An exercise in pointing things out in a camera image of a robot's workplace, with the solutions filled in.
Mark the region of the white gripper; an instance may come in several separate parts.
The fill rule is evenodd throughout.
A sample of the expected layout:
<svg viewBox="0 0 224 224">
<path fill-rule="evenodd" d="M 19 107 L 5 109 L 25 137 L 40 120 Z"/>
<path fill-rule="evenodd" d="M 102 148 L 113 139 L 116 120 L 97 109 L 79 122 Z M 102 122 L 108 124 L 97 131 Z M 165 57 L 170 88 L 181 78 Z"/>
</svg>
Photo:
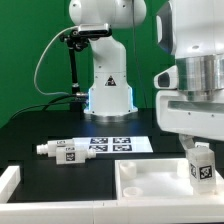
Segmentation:
<svg viewBox="0 0 224 224">
<path fill-rule="evenodd" d="M 156 116 L 163 131 L 180 134 L 185 151 L 194 147 L 192 136 L 224 141 L 224 90 L 205 102 L 189 102 L 179 91 L 161 90 L 156 95 Z"/>
</svg>

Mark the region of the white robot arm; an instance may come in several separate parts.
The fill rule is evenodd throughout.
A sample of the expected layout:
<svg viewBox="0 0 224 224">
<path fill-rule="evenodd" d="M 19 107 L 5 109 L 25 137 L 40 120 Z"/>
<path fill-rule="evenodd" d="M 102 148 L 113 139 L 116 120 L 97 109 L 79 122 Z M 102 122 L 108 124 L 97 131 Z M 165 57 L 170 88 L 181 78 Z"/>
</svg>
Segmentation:
<svg viewBox="0 0 224 224">
<path fill-rule="evenodd" d="M 94 83 L 85 113 L 121 118 L 137 111 L 126 81 L 126 49 L 110 31 L 146 17 L 144 0 L 71 0 L 75 35 L 93 52 Z M 224 0 L 167 0 L 156 14 L 157 43 L 175 64 L 154 77 L 159 127 L 193 138 L 224 141 Z"/>
</svg>

